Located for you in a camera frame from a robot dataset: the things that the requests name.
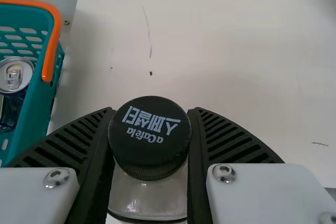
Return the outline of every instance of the orange basket handle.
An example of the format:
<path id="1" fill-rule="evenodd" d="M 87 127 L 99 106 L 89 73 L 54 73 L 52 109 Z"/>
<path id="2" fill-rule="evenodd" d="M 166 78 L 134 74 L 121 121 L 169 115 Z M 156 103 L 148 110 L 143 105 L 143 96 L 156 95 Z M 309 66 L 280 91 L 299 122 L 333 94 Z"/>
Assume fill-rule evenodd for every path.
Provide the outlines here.
<path id="1" fill-rule="evenodd" d="M 44 82 L 50 82 L 53 75 L 55 53 L 58 45 L 59 34 L 61 31 L 61 17 L 58 10 L 49 3 L 38 0 L 0 0 L 0 4 L 24 5 L 44 9 L 52 15 L 54 27 L 51 31 L 49 42 L 44 56 L 41 78 Z"/>

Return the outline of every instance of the screw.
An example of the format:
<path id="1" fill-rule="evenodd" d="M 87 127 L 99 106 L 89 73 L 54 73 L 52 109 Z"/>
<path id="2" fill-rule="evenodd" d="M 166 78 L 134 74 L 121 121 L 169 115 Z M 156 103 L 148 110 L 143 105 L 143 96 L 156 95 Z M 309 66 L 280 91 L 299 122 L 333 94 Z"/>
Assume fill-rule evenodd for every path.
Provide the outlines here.
<path id="1" fill-rule="evenodd" d="M 226 165 L 226 164 L 216 165 L 212 169 L 212 173 L 214 177 L 216 178 L 216 180 L 225 182 L 225 183 L 232 183 L 236 181 L 236 178 L 237 178 L 237 174 L 235 170 L 233 170 L 231 166 Z"/>
<path id="2" fill-rule="evenodd" d="M 319 217 L 320 224 L 336 224 L 336 214 L 333 212 L 323 212 Z"/>
<path id="3" fill-rule="evenodd" d="M 43 180 L 46 188 L 55 188 L 65 184 L 70 177 L 70 171 L 65 168 L 57 168 L 47 174 Z"/>

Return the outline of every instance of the black mark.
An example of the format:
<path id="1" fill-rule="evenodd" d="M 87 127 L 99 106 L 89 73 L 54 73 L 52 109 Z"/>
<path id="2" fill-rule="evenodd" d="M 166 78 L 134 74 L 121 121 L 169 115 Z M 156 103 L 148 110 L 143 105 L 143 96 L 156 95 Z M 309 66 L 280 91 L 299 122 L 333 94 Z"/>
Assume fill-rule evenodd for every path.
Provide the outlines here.
<path id="1" fill-rule="evenodd" d="M 323 145 L 323 146 L 328 147 L 328 144 L 322 144 L 322 143 L 316 143 L 316 142 L 312 142 L 312 144 L 318 144 L 318 145 Z"/>
<path id="2" fill-rule="evenodd" d="M 143 8 L 143 6 L 141 6 L 143 14 L 145 15 L 145 19 L 146 19 L 146 23 L 147 23 L 147 29 L 148 29 L 148 40 L 150 43 L 150 51 L 149 51 L 149 58 L 152 58 L 152 51 L 153 51 L 153 47 L 152 47 L 152 39 L 151 39 L 151 28 L 149 27 L 149 22 L 148 22 L 148 18 L 147 18 L 147 14 L 145 9 Z"/>

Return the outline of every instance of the teal basket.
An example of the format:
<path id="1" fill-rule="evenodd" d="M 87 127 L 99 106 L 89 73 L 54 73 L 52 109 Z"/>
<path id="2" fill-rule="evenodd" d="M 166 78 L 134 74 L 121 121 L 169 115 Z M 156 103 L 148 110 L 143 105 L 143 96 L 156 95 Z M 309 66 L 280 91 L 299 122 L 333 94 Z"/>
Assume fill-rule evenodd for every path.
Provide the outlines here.
<path id="1" fill-rule="evenodd" d="M 35 66 L 15 129 L 0 133 L 1 167 L 47 134 L 64 59 L 58 43 L 52 79 L 44 82 L 41 72 L 54 25 L 54 16 L 46 9 L 0 0 L 0 60 L 20 56 Z"/>

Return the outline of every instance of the basket holes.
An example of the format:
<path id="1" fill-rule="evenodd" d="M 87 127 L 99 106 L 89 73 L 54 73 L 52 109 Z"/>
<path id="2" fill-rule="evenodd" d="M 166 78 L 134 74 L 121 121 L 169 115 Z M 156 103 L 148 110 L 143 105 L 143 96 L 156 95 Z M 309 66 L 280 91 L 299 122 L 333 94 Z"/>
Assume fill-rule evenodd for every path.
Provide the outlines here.
<path id="1" fill-rule="evenodd" d="M 0 31 L 15 31 L 15 29 L 9 26 L 0 26 Z"/>
<path id="2" fill-rule="evenodd" d="M 20 54 L 23 54 L 23 55 L 32 55 L 33 54 L 33 52 L 29 51 L 29 50 L 18 50 L 17 52 L 19 52 Z"/>
<path id="3" fill-rule="evenodd" d="M 11 43 L 14 47 L 28 47 L 27 44 L 24 44 L 24 43 L 16 43 L 16 42 L 13 42 Z"/>
<path id="4" fill-rule="evenodd" d="M 1 150 L 5 151 L 7 149 L 8 139 L 4 139 L 1 145 Z"/>
<path id="5" fill-rule="evenodd" d="M 10 49 L 0 49 L 0 54 L 12 54 L 14 53 L 13 50 Z"/>
<path id="6" fill-rule="evenodd" d="M 29 41 L 42 42 L 42 39 L 40 39 L 38 37 L 26 36 L 26 39 L 28 39 Z"/>
<path id="7" fill-rule="evenodd" d="M 34 29 L 31 29 L 31 28 L 21 27 L 19 29 L 20 29 L 21 32 L 27 33 L 27 34 L 35 34 L 36 33 L 36 31 Z"/>
<path id="8" fill-rule="evenodd" d="M 39 45 L 39 44 L 32 44 L 32 47 L 41 49 L 41 48 L 42 48 L 42 45 Z"/>
<path id="9" fill-rule="evenodd" d="M 58 68 L 60 64 L 61 64 L 61 55 L 59 55 L 57 58 L 56 67 Z"/>
<path id="10" fill-rule="evenodd" d="M 22 38 L 18 35 L 5 35 L 7 39 L 14 39 L 14 40 L 22 40 Z"/>
<path id="11" fill-rule="evenodd" d="M 37 60 L 36 57 L 30 57 L 30 56 L 25 56 L 24 58 L 27 60 Z"/>

